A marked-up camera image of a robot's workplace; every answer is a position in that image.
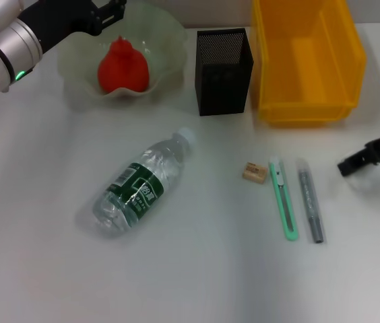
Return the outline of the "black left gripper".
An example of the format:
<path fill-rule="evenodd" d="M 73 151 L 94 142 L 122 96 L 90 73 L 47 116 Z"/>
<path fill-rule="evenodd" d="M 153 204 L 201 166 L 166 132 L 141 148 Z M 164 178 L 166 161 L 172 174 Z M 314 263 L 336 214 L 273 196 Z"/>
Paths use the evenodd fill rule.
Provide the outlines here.
<path fill-rule="evenodd" d="M 18 19 L 33 31 L 43 51 L 48 51 L 74 32 L 92 36 L 123 19 L 126 0 L 109 0 L 102 7 L 92 1 L 37 1 Z"/>

